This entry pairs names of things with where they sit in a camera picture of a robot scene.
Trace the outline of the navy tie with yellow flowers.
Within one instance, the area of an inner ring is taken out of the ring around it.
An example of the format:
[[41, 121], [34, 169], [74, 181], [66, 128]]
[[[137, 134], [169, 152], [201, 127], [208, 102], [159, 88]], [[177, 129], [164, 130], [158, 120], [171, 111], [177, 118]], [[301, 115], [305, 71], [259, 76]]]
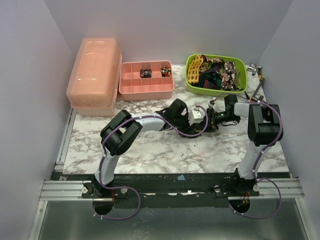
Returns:
[[206, 133], [211, 131], [211, 126], [206, 125], [206, 122], [200, 122], [198, 123], [193, 130], [193, 134], [198, 134], [198, 133]]

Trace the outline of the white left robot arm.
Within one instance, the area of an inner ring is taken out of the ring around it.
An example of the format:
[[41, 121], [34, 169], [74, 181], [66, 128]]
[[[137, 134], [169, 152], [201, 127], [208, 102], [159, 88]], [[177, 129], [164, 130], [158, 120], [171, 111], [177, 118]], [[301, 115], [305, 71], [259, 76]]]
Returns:
[[149, 115], [132, 115], [121, 110], [101, 131], [103, 155], [94, 176], [93, 191], [101, 198], [112, 189], [118, 160], [141, 133], [176, 131], [181, 137], [196, 138], [205, 132], [210, 118], [200, 105], [188, 110], [186, 103], [175, 99], [169, 107]]

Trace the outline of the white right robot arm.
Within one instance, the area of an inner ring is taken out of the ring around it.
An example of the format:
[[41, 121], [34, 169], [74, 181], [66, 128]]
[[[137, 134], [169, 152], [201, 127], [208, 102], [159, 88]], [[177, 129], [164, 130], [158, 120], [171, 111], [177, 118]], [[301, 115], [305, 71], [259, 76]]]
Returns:
[[258, 169], [268, 151], [283, 137], [283, 122], [280, 107], [264, 101], [239, 102], [235, 94], [224, 97], [225, 110], [215, 110], [217, 98], [208, 104], [207, 114], [210, 126], [217, 130], [218, 125], [234, 122], [238, 124], [241, 117], [246, 117], [247, 135], [250, 140], [245, 156], [234, 171], [229, 190], [241, 196], [252, 190], [257, 183]]

